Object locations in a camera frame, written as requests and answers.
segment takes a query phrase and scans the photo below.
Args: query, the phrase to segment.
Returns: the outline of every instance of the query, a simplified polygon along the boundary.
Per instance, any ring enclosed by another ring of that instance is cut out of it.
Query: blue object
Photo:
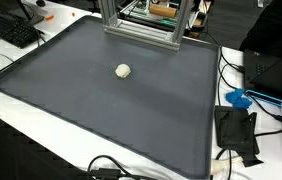
[[[252,105],[252,102],[248,98],[243,98],[243,93],[243,89],[236,89],[234,92],[226,94],[225,99],[235,108],[248,109]]]

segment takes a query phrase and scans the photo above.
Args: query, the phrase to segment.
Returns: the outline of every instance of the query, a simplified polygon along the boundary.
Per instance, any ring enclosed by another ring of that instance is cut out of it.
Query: desk
[[[35,0],[29,0],[29,2],[34,4]],[[48,1],[46,4],[43,9],[53,14],[54,19],[41,22],[37,24],[36,27],[47,34],[47,40],[51,39],[80,17],[91,14],[90,12],[54,4]],[[35,48],[36,43],[21,50],[0,40],[0,53],[14,60]],[[228,61],[242,64],[241,52],[223,48],[223,53]],[[6,67],[9,63],[10,62],[4,57],[0,57],[0,69]],[[226,69],[224,76],[228,79],[229,83],[236,87],[242,87],[242,75],[238,74],[233,69]],[[230,91],[223,83],[220,88],[222,95]],[[224,99],[222,99],[222,104],[230,106]],[[266,109],[271,110],[271,112],[278,112],[277,107],[268,104],[263,105]],[[249,112],[258,113],[256,133],[274,131],[282,128],[281,123],[264,114],[255,105],[249,109]],[[134,152],[2,93],[0,93],[0,119],[68,162],[84,170],[87,169],[90,161],[95,156],[107,154],[129,167],[127,170],[131,171],[133,174],[148,175],[158,179],[185,179],[173,171],[139,156]],[[215,132],[213,133],[212,155],[215,157],[220,151],[220,148],[216,145]],[[258,138],[258,144],[261,150],[258,158],[265,163],[251,168],[244,168],[241,164],[236,165],[233,167],[232,179],[282,180],[282,134],[260,137]],[[97,161],[95,166],[113,167],[107,160]],[[227,171],[224,171],[215,176],[215,179],[225,179],[226,177]]]

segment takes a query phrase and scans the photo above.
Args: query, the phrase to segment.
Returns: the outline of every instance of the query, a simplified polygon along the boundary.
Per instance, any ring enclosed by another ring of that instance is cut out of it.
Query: floor
[[[208,20],[207,31],[222,46],[238,49],[248,31],[253,27],[262,8],[257,7],[257,0],[215,0]],[[87,0],[67,0],[72,7],[88,10],[93,8],[92,2]],[[214,43],[205,34],[199,39]]]

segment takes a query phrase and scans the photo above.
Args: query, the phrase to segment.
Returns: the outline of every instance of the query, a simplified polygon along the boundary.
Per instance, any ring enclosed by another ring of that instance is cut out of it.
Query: small white object
[[[232,158],[232,164],[236,164],[239,162],[242,162],[243,159],[242,157],[236,157],[236,158]],[[211,161],[211,175],[216,175],[219,172],[228,169],[230,166],[229,164],[229,160],[212,160]]]
[[[115,70],[115,74],[120,78],[126,78],[131,73],[131,69],[126,64],[120,64]]]

